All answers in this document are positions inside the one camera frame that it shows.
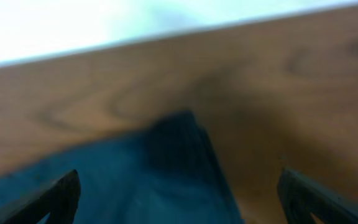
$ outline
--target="wood grain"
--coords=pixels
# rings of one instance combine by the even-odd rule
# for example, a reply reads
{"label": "wood grain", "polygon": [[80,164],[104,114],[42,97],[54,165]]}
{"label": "wood grain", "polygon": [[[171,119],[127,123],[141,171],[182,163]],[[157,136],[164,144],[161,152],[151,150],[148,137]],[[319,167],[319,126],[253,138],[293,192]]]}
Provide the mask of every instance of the wood grain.
{"label": "wood grain", "polygon": [[0,68],[0,175],[183,108],[250,223],[284,165],[358,201],[358,6]]}

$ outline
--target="dark plastic object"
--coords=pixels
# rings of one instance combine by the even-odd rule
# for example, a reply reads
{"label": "dark plastic object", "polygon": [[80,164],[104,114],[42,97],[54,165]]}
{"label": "dark plastic object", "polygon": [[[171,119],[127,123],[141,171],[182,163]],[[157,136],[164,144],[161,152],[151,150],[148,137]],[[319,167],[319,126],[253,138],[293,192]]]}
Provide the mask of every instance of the dark plastic object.
{"label": "dark plastic object", "polygon": [[36,224],[48,214],[48,224],[71,224],[80,194],[80,179],[73,170],[43,190],[0,208],[0,224]]}
{"label": "dark plastic object", "polygon": [[315,224],[311,213],[328,224],[358,224],[357,203],[297,171],[284,169],[277,190],[289,224]]}

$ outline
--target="blue fabric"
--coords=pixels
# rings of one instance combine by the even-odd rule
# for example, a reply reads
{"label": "blue fabric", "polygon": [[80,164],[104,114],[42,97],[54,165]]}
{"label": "blue fabric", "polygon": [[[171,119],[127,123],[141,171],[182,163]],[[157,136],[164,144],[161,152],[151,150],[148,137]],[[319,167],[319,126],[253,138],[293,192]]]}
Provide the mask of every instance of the blue fabric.
{"label": "blue fabric", "polygon": [[0,178],[0,206],[76,169],[74,223],[243,223],[206,133],[190,112],[75,146]]}

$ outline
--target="blue cloth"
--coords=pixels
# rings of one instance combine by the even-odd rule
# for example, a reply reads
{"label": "blue cloth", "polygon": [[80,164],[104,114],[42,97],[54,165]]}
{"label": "blue cloth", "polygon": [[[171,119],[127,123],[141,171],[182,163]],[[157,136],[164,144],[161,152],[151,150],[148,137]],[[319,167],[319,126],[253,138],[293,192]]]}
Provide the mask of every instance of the blue cloth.
{"label": "blue cloth", "polygon": [[243,223],[208,137],[187,111],[0,178],[0,206],[72,169],[81,182],[77,224]]}

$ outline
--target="wooden surface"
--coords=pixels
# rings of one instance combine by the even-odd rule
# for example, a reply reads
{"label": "wooden surface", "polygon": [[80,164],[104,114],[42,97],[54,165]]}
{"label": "wooden surface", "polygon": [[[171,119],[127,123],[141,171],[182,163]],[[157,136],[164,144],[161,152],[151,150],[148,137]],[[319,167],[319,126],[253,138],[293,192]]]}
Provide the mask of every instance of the wooden surface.
{"label": "wooden surface", "polygon": [[358,201],[358,7],[0,68],[0,175],[182,108],[249,223],[284,165]]}

